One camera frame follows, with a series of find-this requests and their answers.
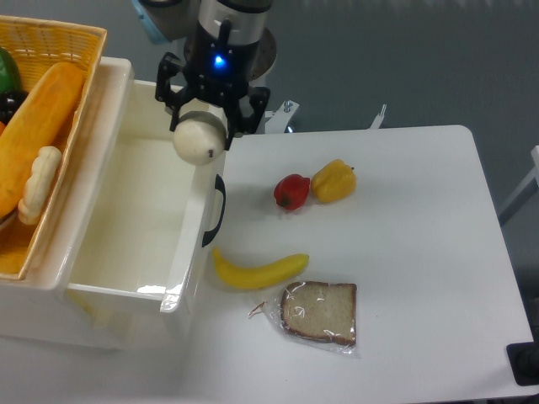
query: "bread loaf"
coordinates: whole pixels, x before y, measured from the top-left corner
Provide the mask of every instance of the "bread loaf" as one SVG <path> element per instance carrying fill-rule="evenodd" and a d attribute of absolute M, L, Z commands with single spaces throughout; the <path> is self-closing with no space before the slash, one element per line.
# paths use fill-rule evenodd
<path fill-rule="evenodd" d="M 281 325 L 301 338 L 353 347 L 356 291 L 355 284 L 289 284 L 280 302 Z"/>

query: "black handle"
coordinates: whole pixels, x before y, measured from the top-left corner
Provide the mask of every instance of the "black handle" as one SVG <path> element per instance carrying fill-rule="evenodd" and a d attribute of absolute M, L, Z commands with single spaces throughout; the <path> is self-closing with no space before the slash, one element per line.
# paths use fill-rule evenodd
<path fill-rule="evenodd" d="M 222 217 L 225 215 L 225 205 L 227 204 L 227 191 L 225 190 L 225 182 L 219 174 L 216 175 L 216 190 L 221 192 L 222 194 L 221 215 L 219 216 L 217 226 L 215 226 L 213 230 L 208 230 L 204 232 L 204 236 L 202 237 L 203 248 L 210 244 L 214 238 L 216 238 L 219 229 L 221 229 Z"/>

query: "toy banana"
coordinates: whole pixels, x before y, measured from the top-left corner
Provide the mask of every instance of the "toy banana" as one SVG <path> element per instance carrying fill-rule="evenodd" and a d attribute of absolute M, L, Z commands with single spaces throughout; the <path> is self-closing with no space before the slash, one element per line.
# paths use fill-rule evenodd
<path fill-rule="evenodd" d="M 238 289 L 261 289 L 298 275 L 309 263 L 306 254 L 293 254 L 259 267 L 243 268 L 222 257 L 217 247 L 212 251 L 219 278 Z"/>

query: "plastic bag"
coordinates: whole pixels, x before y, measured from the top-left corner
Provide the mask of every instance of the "plastic bag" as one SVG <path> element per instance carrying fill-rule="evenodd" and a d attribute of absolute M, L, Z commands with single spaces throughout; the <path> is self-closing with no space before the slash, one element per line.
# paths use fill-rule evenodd
<path fill-rule="evenodd" d="M 353 283 L 296 279 L 253 295 L 275 328 L 296 343 L 358 356 L 356 298 Z"/>

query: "yellow bell pepper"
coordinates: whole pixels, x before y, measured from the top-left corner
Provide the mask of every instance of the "yellow bell pepper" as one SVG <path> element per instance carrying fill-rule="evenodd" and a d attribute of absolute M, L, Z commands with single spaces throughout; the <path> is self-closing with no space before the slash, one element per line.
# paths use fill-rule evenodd
<path fill-rule="evenodd" d="M 342 160 L 333 160 L 314 174 L 311 189 L 323 204 L 347 197 L 355 189 L 355 173 Z"/>

